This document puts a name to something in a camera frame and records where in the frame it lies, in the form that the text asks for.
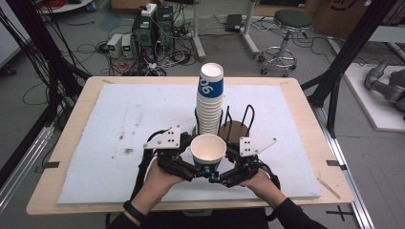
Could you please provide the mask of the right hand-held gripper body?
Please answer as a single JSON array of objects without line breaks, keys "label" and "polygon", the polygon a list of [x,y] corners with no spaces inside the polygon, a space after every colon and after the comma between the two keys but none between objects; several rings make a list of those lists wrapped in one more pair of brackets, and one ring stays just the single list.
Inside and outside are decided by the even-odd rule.
[{"label": "right hand-held gripper body", "polygon": [[251,179],[259,169],[263,169],[270,176],[270,180],[277,184],[277,176],[271,169],[258,157],[258,154],[273,145],[277,139],[264,137],[241,137],[239,144],[233,145],[240,153],[235,160],[229,160],[234,164],[234,168],[222,173],[222,177],[227,178],[228,188]]}]

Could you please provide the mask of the black wire wooden cup rack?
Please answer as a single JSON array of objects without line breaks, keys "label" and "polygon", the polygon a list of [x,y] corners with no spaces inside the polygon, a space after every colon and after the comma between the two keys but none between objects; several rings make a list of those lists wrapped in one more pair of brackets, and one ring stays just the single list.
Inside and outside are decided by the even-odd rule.
[{"label": "black wire wooden cup rack", "polygon": [[229,106],[214,111],[200,107],[195,109],[194,116],[193,135],[217,135],[226,143],[238,145],[241,137],[249,137],[255,112],[251,105],[247,105],[243,119],[238,121],[232,118]]}]

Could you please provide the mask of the blue white paper cup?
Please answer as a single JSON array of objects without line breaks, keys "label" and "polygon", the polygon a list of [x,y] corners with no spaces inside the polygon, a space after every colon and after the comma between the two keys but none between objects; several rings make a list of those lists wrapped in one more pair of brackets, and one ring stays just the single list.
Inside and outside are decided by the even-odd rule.
[{"label": "blue white paper cup", "polygon": [[226,144],[217,135],[198,135],[190,145],[194,164],[216,170],[225,155]]}]

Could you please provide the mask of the stack of paper cups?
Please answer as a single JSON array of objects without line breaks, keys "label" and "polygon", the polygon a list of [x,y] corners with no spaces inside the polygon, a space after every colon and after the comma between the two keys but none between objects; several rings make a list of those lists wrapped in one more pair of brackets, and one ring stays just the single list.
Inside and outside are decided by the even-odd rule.
[{"label": "stack of paper cups", "polygon": [[215,135],[223,110],[224,69],[217,63],[202,65],[195,109],[198,135]]}]

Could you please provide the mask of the person's left hand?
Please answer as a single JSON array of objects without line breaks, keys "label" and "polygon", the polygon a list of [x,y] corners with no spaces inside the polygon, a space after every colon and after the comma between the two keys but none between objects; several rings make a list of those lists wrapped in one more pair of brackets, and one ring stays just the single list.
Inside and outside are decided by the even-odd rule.
[{"label": "person's left hand", "polygon": [[139,191],[140,199],[144,201],[144,205],[151,211],[174,185],[181,182],[183,182],[181,177],[165,172],[155,159]]}]

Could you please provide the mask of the person's right hand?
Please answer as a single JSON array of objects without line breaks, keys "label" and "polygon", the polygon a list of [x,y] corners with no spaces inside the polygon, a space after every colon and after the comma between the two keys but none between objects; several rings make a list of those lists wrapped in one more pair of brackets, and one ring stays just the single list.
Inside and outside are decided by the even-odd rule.
[{"label": "person's right hand", "polygon": [[258,198],[265,201],[273,209],[277,208],[287,199],[263,169],[259,169],[257,174],[251,179],[241,182],[240,186],[250,189]]}]

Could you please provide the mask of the thin wooden stick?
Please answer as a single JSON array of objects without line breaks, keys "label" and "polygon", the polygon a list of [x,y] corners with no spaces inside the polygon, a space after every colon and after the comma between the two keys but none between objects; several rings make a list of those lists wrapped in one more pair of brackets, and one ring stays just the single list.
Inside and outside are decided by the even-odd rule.
[{"label": "thin wooden stick", "polygon": [[318,177],[317,180],[320,182],[320,184],[322,184],[327,190],[329,190],[337,199],[340,199],[340,195],[335,192],[329,185],[327,182],[325,182],[322,178]]}]

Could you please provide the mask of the grey bench power supply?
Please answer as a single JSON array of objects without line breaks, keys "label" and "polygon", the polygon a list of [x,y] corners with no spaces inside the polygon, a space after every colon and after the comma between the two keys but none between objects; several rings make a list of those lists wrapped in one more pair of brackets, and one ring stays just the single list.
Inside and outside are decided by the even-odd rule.
[{"label": "grey bench power supply", "polygon": [[133,58],[133,42],[130,34],[123,34],[121,40],[122,53],[125,58]]},{"label": "grey bench power supply", "polygon": [[109,54],[112,58],[120,58],[122,55],[122,35],[114,34],[107,43]]}]

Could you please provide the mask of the black computer tower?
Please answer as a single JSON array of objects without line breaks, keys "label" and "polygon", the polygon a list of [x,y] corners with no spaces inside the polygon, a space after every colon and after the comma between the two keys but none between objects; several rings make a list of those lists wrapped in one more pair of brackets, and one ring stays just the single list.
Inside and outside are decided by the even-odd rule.
[{"label": "black computer tower", "polygon": [[132,27],[139,60],[149,63],[156,61],[155,44],[157,29],[151,17],[137,14]]},{"label": "black computer tower", "polygon": [[161,48],[165,51],[173,50],[173,7],[159,6],[156,19]]}]

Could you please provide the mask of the grey metal table leg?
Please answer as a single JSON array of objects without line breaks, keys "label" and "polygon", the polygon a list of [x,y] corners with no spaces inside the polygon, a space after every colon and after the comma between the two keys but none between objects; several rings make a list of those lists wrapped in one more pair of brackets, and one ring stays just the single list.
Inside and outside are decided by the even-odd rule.
[{"label": "grey metal table leg", "polygon": [[259,49],[257,48],[256,44],[254,43],[254,41],[250,35],[250,28],[251,28],[251,23],[252,23],[252,19],[253,19],[256,2],[257,2],[257,0],[248,0],[245,23],[241,27],[242,38],[244,39],[248,49],[252,53],[253,58],[255,58],[259,54]]},{"label": "grey metal table leg", "polygon": [[203,61],[206,58],[205,51],[203,49],[203,44],[199,35],[199,7],[201,0],[193,0],[193,26],[192,39],[193,44],[196,49],[196,53],[199,61]]}]

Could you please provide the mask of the black box on floor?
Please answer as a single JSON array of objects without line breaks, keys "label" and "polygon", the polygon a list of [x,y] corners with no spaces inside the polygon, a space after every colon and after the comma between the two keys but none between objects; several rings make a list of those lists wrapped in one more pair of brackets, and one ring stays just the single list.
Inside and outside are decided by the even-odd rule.
[{"label": "black box on floor", "polygon": [[229,32],[239,32],[242,26],[242,16],[240,14],[229,14],[226,17],[225,30]]}]

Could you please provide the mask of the white power strip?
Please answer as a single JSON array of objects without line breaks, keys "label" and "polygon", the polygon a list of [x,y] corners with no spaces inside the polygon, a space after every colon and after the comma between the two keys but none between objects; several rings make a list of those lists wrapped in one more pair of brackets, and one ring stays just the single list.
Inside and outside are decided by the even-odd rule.
[{"label": "white power strip", "polygon": [[141,15],[146,16],[146,17],[151,17],[154,14],[154,12],[156,11],[157,7],[158,7],[157,4],[149,3],[146,6],[146,9],[141,12]]}]

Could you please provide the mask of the open cardboard box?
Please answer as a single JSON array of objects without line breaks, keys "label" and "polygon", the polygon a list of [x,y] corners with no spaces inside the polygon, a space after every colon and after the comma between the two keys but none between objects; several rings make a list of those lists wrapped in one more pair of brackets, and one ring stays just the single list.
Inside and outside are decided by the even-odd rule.
[{"label": "open cardboard box", "polygon": [[134,10],[145,4],[144,0],[111,0],[112,8],[116,10]]}]

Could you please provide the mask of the aluminium rail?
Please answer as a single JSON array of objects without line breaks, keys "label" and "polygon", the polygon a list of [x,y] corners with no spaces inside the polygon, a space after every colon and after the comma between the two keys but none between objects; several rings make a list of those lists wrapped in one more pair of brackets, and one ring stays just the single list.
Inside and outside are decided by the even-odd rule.
[{"label": "aluminium rail", "polygon": [[333,160],[330,164],[332,166],[339,167],[340,170],[343,172],[343,175],[348,182],[352,193],[353,193],[353,202],[351,203],[351,208],[353,215],[357,221],[357,224],[360,229],[375,229],[372,218],[369,214],[369,211],[361,197],[361,194],[357,188],[357,185],[354,181],[352,176],[350,167],[345,159],[343,151],[338,143],[338,140],[332,136],[330,131],[327,129],[327,115],[323,108],[316,108],[311,107],[312,111],[318,123],[322,129],[322,132],[330,145],[331,151],[335,156],[335,160]]},{"label": "aluminium rail", "polygon": [[43,127],[29,147],[23,151],[22,158],[11,171],[11,175],[6,179],[5,184],[0,188],[0,215],[5,211],[30,169],[48,145],[53,133],[54,125]]}]

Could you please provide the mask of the black metal frame post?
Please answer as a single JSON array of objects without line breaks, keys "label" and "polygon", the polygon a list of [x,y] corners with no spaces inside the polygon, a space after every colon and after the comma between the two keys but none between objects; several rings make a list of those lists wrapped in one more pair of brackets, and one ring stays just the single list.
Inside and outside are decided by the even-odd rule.
[{"label": "black metal frame post", "polygon": [[316,86],[314,92],[308,96],[309,104],[315,108],[322,108],[325,99],[330,98],[326,127],[333,138],[336,138],[335,118],[341,79],[396,1],[372,0],[327,70],[301,85],[303,91]]}]

